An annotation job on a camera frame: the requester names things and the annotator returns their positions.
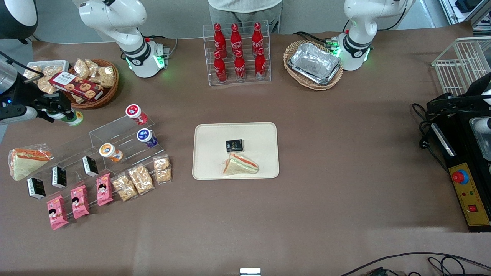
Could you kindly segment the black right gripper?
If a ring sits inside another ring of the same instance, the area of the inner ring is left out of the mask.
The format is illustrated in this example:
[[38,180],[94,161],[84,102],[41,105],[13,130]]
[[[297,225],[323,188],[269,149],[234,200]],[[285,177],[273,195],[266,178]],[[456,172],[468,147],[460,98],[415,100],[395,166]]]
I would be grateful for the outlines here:
[[[76,122],[76,111],[72,109],[71,101],[63,93],[43,93],[33,83],[24,83],[23,75],[17,75],[13,81],[1,82],[2,117],[39,117],[53,122]],[[38,111],[34,105],[38,100]]]

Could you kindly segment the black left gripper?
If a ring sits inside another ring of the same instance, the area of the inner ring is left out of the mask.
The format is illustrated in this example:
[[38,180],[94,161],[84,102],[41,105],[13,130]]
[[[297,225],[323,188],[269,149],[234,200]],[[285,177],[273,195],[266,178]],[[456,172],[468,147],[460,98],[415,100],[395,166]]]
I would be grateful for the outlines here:
[[453,96],[451,93],[443,93],[427,103],[427,117],[452,115],[456,112],[482,112],[481,94]]

